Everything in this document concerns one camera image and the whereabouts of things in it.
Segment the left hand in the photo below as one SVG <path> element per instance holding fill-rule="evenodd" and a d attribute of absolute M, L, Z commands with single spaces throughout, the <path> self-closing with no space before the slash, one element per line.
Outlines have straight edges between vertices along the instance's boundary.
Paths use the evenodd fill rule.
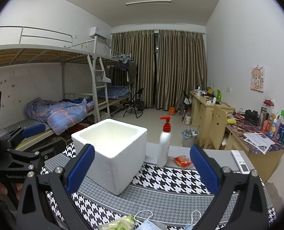
<path fill-rule="evenodd" d="M 20 199 L 22 189 L 23 189 L 23 184 L 22 183 L 17 183 L 15 184 L 16 187 L 16 197 L 17 199 Z M 8 194 L 8 191 L 6 187 L 0 182 L 0 201 L 5 201 L 5 196 Z"/>

